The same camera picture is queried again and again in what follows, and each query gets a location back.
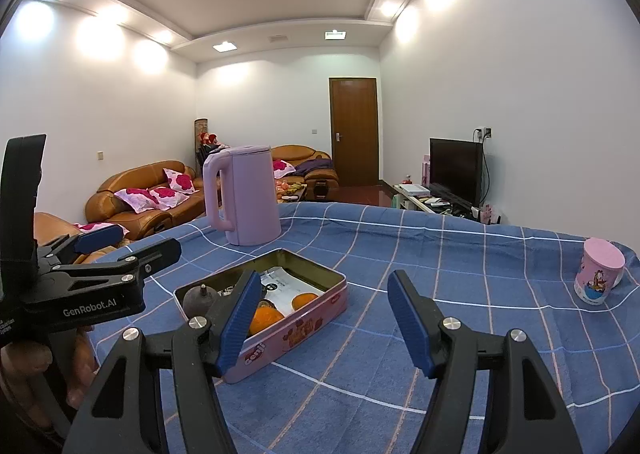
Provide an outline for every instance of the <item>wooden door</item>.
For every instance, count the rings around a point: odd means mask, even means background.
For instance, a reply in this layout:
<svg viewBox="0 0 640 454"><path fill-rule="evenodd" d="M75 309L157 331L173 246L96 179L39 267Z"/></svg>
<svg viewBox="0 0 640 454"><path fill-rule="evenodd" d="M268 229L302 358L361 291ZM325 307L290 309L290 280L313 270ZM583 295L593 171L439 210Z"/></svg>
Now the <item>wooden door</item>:
<svg viewBox="0 0 640 454"><path fill-rule="evenodd" d="M377 185L376 79L329 79L332 157L340 186Z"/></svg>

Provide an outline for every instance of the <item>brown leather sofa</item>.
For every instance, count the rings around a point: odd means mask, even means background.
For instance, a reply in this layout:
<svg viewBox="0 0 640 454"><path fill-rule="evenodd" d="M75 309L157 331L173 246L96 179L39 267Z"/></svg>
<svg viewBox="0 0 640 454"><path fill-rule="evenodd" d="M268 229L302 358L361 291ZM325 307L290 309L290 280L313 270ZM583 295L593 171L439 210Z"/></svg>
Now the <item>brown leather sofa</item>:
<svg viewBox="0 0 640 454"><path fill-rule="evenodd" d="M297 166L306 160L331 157L321 150L315 150L305 145L281 145L271 149L274 160L283 160ZM305 177L287 176L288 183L306 183L305 200L308 201L335 201L340 184L338 175L334 169L313 170Z"/></svg>
<svg viewBox="0 0 640 454"><path fill-rule="evenodd" d="M168 183L163 171L166 168L188 174L193 180L194 187L198 190L176 208L167 211L148 210L136 214L129 205L114 196L118 190L124 188L166 187ZM129 230L127 237L132 241L146 238L168 228L192 221L204 213L204 185L202 178L195 176L191 167L174 160L159 161L126 170L111 176L100 185L98 191L86 203L84 215L89 223L107 221L122 225Z"/></svg>
<svg viewBox="0 0 640 454"><path fill-rule="evenodd" d="M47 214L46 212L35 212L33 214L33 237L38 244L46 244L53 241L60 236L75 236L80 233L75 226L66 222L64 219L54 216L53 214ZM101 250L98 250L88 256L80 256L76 260L76 264L83 262L94 262L98 257L104 256L109 252L113 252L115 248L113 246L107 246Z"/></svg>

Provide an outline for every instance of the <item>orange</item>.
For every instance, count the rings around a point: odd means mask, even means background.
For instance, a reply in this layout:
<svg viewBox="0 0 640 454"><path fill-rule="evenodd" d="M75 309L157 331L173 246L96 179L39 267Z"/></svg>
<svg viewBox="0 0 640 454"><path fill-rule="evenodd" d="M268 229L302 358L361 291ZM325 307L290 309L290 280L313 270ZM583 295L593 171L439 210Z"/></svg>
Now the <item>orange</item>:
<svg viewBox="0 0 640 454"><path fill-rule="evenodd" d="M303 306L309 304L313 299L317 298L318 296L315 293L301 293L293 298L291 301L291 307L297 311Z"/></svg>
<svg viewBox="0 0 640 454"><path fill-rule="evenodd" d="M255 311L254 319L249 326L249 335L260 333L263 329L267 329L282 319L284 319L284 315L278 310L269 306L261 306Z"/></svg>

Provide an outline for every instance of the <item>white wall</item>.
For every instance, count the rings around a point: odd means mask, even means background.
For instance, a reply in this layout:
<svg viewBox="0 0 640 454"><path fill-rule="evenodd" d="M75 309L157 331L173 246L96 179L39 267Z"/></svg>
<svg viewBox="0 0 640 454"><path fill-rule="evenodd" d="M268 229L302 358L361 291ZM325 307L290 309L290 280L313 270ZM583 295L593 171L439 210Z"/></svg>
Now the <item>white wall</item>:
<svg viewBox="0 0 640 454"><path fill-rule="evenodd" d="M133 53L144 38L121 28L122 55L92 58L78 43L89 16L49 8L48 33L33 37L42 19L19 10L0 39L0 158L9 138L46 133L37 209L82 222L109 176L159 160L194 162L195 64L168 54L162 71L143 72Z"/></svg>
<svg viewBox="0 0 640 454"><path fill-rule="evenodd" d="M489 201L509 222L640 251L640 26L625 0L413 0L380 54L388 182L419 177L430 137L491 126Z"/></svg>
<svg viewBox="0 0 640 454"><path fill-rule="evenodd" d="M329 78L340 77L377 79L382 173L382 88L375 48L278 49L199 64L196 110L209 119L210 132L229 145L298 144L330 154Z"/></svg>

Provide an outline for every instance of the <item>red floor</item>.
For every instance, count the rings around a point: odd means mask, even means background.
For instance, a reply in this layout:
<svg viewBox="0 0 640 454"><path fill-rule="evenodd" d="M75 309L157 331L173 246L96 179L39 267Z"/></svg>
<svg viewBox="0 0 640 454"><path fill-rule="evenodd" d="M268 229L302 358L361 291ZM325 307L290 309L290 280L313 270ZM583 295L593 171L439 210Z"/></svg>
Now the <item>red floor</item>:
<svg viewBox="0 0 640 454"><path fill-rule="evenodd" d="M375 207L390 207L391 196L388 189L380 185L371 187L340 187L338 199L340 203L357 203Z"/></svg>

